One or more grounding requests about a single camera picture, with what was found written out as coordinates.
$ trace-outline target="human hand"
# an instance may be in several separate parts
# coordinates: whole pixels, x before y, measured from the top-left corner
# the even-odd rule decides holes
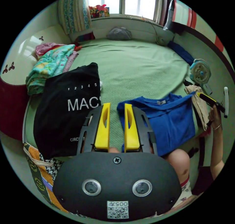
[[[213,129],[219,127],[219,125],[221,124],[221,114],[220,111],[217,110],[217,107],[215,105],[213,106],[213,108],[211,108],[208,119],[212,121],[211,126]]]

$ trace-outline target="curtain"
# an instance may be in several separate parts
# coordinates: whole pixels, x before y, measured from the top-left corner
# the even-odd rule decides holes
[[[87,0],[59,0],[58,16],[67,35],[91,28]]]

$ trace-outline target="qr code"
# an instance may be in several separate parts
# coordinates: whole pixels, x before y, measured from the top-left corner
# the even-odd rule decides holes
[[[107,216],[110,219],[129,218],[128,201],[107,201]]]
[[[114,219],[129,218],[128,207],[108,207],[108,218],[114,218]]]

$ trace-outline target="fan grille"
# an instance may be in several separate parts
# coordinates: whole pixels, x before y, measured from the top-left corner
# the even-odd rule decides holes
[[[209,68],[202,63],[196,64],[193,70],[195,82],[207,83],[209,80]]]

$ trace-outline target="bracelet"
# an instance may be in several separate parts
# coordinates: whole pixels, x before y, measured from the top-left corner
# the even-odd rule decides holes
[[[217,130],[220,126],[221,126],[221,124],[218,127],[216,127],[215,129],[213,129],[213,130]]]

